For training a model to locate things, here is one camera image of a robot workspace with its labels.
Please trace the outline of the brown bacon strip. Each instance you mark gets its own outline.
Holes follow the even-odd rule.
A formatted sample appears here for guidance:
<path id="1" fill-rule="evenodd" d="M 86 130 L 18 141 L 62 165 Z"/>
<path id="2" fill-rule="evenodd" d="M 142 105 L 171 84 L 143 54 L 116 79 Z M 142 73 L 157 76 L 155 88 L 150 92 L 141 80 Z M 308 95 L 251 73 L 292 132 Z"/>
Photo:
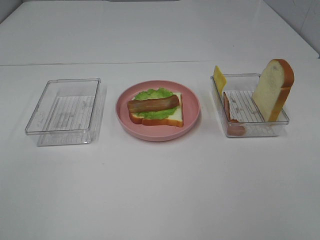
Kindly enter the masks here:
<path id="1" fill-rule="evenodd" d="M 130 100 L 127 102 L 128 111 L 131 113 L 152 112 L 152 111 L 156 112 L 156 111 L 172 109 L 179 105 L 180 105 L 180 100 L 175 94 L 165 98 Z"/>

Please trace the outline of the yellow cheese slice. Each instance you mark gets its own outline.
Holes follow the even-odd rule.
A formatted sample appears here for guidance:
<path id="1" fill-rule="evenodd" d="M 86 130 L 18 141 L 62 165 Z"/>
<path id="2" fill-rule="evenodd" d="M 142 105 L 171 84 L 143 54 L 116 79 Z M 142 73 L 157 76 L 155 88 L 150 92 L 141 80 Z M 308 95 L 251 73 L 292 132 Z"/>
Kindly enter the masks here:
<path id="1" fill-rule="evenodd" d="M 216 88 L 217 88 L 219 95 L 222 97 L 223 96 L 223 89 L 224 89 L 225 85 L 227 84 L 227 79 L 225 78 L 225 76 L 221 72 L 218 65 L 216 65 L 214 67 L 213 80 L 214 80 L 214 83 L 216 85 Z"/>

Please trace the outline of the left clear plastic tray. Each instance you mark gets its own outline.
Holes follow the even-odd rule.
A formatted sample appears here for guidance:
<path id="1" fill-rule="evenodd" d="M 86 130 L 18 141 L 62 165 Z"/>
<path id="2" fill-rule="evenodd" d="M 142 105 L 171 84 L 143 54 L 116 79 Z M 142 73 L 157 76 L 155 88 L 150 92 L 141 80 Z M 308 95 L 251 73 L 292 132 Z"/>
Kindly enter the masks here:
<path id="1" fill-rule="evenodd" d="M 91 143 L 103 111 L 99 78 L 49 80 L 25 127 L 38 147 Z"/>

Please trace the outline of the right clear plastic tray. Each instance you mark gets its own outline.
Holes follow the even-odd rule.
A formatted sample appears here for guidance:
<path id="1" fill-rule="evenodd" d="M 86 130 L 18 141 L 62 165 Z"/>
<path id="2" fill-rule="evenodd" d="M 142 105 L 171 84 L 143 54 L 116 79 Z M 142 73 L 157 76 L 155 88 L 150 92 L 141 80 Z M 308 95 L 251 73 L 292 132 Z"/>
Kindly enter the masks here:
<path id="1" fill-rule="evenodd" d="M 210 77 L 213 100 L 225 135 L 229 138 L 279 136 L 283 128 L 290 122 L 286 112 L 281 110 L 276 121 L 266 122 L 252 100 L 252 94 L 260 80 L 260 74 L 226 74 L 225 78 L 227 83 L 223 88 L 222 96 L 220 96 L 213 76 Z M 224 92 L 229 99 L 231 118 L 237 119 L 239 124 L 245 128 L 245 134 L 242 136 L 227 134 L 228 119 L 224 109 Z"/>

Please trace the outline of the bread slice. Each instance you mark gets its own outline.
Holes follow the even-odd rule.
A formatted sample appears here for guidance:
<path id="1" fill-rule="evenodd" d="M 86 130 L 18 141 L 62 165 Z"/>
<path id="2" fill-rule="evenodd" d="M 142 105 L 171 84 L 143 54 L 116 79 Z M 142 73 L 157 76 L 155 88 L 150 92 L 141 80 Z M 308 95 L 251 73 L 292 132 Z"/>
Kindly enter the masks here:
<path id="1" fill-rule="evenodd" d="M 160 111 L 150 112 L 129 112 L 129 118 L 134 124 L 142 124 L 145 126 L 173 126 L 183 127 L 183 102 L 182 94 L 180 92 L 174 92 L 174 95 L 179 99 L 179 105 L 174 108 L 169 108 Z"/>
<path id="2" fill-rule="evenodd" d="M 275 122 L 294 84 L 295 75 L 284 59 L 273 59 L 262 71 L 252 99 L 266 122 Z"/>

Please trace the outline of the clear plastic tray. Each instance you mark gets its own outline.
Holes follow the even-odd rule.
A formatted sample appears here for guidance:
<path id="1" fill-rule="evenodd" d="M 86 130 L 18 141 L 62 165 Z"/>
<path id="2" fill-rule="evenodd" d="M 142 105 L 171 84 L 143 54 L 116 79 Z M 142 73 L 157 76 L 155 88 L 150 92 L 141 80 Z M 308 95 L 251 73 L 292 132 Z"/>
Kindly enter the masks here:
<path id="1" fill-rule="evenodd" d="M 49 80 L 25 127 L 38 147 L 91 143 L 103 111 L 99 78 Z"/>
<path id="2" fill-rule="evenodd" d="M 279 136 L 283 128 L 290 122 L 286 112 L 281 110 L 276 121 L 266 122 L 252 100 L 252 94 L 260 80 L 260 74 L 226 74 L 225 78 L 227 83 L 223 88 L 222 96 L 220 96 L 213 76 L 210 77 L 213 100 L 225 135 L 229 138 Z M 227 134 L 228 119 L 224 109 L 224 92 L 229 99 L 231 118 L 237 119 L 239 124 L 245 128 L 245 134 L 242 136 Z"/>

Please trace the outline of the pink round plate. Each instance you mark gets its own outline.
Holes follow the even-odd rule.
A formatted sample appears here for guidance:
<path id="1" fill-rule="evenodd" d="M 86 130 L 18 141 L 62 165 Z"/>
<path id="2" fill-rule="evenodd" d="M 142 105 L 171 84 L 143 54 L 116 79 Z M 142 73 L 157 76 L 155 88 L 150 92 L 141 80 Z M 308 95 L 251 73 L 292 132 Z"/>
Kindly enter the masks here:
<path id="1" fill-rule="evenodd" d="M 142 91 L 158 88 L 165 88 L 171 92 L 182 94 L 182 127 L 169 125 L 147 126 L 135 124 L 130 120 L 127 102 Z M 119 96 L 115 110 L 118 121 L 126 132 L 142 140 L 163 142 L 176 139 L 191 130 L 200 116 L 201 106 L 196 94 L 188 87 L 168 80 L 151 80 L 135 84 L 126 89 Z"/>

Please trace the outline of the green lettuce leaf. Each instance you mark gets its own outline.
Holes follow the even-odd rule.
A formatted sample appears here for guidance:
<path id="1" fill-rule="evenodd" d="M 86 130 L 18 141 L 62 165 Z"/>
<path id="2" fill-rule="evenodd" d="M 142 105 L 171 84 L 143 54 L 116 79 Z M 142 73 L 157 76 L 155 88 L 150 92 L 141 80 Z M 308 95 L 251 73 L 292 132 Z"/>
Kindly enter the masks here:
<path id="1" fill-rule="evenodd" d="M 171 92 L 166 88 L 160 87 L 158 89 L 148 89 L 141 91 L 132 98 L 132 100 L 147 100 L 147 99 L 161 99 L 172 95 L 177 95 L 179 98 L 179 105 L 166 110 L 147 111 L 147 112 L 130 112 L 135 118 L 143 118 L 149 120 L 163 120 L 171 119 L 182 121 L 182 94 L 180 92 Z"/>

